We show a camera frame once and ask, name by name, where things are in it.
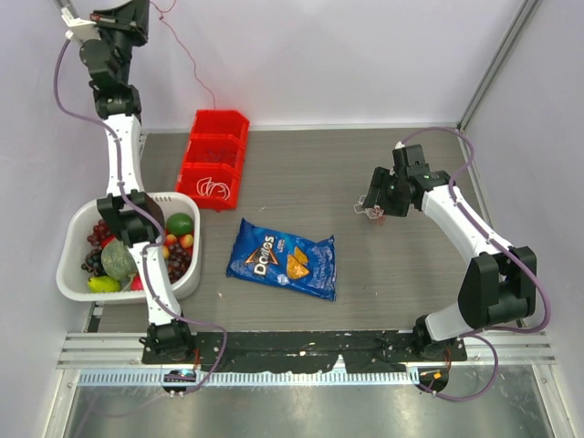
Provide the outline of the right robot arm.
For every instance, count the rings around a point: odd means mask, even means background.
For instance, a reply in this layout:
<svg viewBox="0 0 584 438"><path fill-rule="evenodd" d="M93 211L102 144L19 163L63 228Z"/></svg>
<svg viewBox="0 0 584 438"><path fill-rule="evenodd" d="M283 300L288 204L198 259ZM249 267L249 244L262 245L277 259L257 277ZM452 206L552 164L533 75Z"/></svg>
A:
<svg viewBox="0 0 584 438"><path fill-rule="evenodd" d="M533 315L535 253L495 233L447 172L431 170L422 146L398 144L392 157L391 169L375 169L364 208L396 217L415 208L439 226L467 264L455 302L417 318L412 329L415 355L433 360L461 335Z"/></svg>

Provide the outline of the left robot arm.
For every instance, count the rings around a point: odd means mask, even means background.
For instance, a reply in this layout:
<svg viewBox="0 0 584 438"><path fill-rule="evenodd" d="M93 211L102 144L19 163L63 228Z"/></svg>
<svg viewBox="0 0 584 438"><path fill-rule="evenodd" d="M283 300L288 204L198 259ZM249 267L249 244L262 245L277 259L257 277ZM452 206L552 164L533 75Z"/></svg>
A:
<svg viewBox="0 0 584 438"><path fill-rule="evenodd" d="M144 191L138 171L141 99L130 83L130 63L132 50L148 41L149 16L147 1L94 11L89 23L97 35L82 43L79 57L89 71L96 122L108 135L109 186L97 208L128 247L148 303L149 326L140 342L159 360L183 364L193 356L194 338L163 257L162 209Z"/></svg>

